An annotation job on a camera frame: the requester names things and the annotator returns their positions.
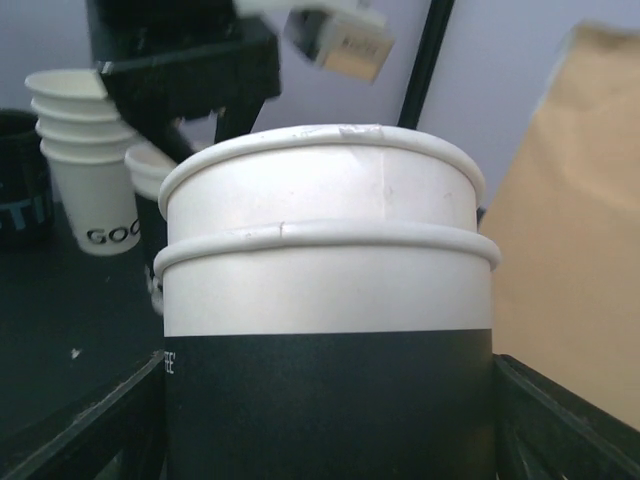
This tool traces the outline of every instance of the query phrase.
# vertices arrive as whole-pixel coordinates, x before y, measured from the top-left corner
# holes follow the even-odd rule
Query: black metal stand
[[[420,38],[420,46],[413,64],[409,86],[404,97],[398,126],[416,129],[427,98],[433,71],[436,68],[440,46],[447,31],[455,0],[434,0],[429,7],[427,21]]]
[[[162,352],[0,444],[0,478],[93,479],[118,453],[119,478],[157,479],[166,451]]]
[[[516,359],[495,358],[501,480],[640,478],[640,433]]]

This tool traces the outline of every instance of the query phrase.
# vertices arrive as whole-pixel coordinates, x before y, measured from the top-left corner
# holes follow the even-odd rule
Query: white paper cup
[[[64,157],[49,160],[78,246],[91,255],[117,255],[140,240],[133,186],[123,158]]]
[[[118,118],[118,110],[95,70],[48,70],[25,79],[25,86],[38,105],[69,115],[89,115],[101,119]]]
[[[158,201],[160,185],[176,163],[150,143],[140,143],[127,150],[125,165],[131,173],[136,193]]]
[[[140,142],[137,136],[129,136],[113,141],[97,138],[70,138],[52,136],[38,124],[36,131],[42,137],[42,145],[55,155],[63,157],[124,158],[127,149]]]
[[[96,120],[90,116],[65,115],[41,107],[35,100],[31,108],[38,114],[40,128],[57,137],[96,138],[114,141],[135,135],[135,131],[125,122],[116,119]]]

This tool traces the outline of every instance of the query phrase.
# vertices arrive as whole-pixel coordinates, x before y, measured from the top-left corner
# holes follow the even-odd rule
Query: white wall
[[[476,160],[487,177],[485,205],[509,168],[563,38],[589,19],[640,28],[640,1],[456,2],[419,128]]]
[[[369,86],[312,68],[283,40],[283,94],[265,106],[256,130],[303,123],[396,124],[429,2],[372,4],[388,16],[397,36],[377,82]],[[270,18],[281,29],[286,12]],[[23,80],[30,72],[89,65],[84,0],[0,1],[0,107],[28,108]],[[197,126],[195,132],[192,136],[201,140],[212,139],[212,122]]]

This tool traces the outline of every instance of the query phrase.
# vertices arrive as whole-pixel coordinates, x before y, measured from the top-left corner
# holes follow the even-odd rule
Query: black lettering
[[[129,228],[129,231],[131,232],[131,235],[137,235],[140,233],[140,220],[138,220],[136,218],[136,220],[131,224],[131,227]]]
[[[123,242],[128,236],[129,230],[126,227],[114,228],[109,232],[109,238],[115,243]]]
[[[91,243],[95,243],[96,245],[107,243],[107,237],[104,234],[104,230],[101,228],[89,230],[87,232],[87,238]]]

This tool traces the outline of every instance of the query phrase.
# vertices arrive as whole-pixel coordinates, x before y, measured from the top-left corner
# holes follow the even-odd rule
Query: black pole
[[[416,129],[455,0],[431,0],[398,126]]]

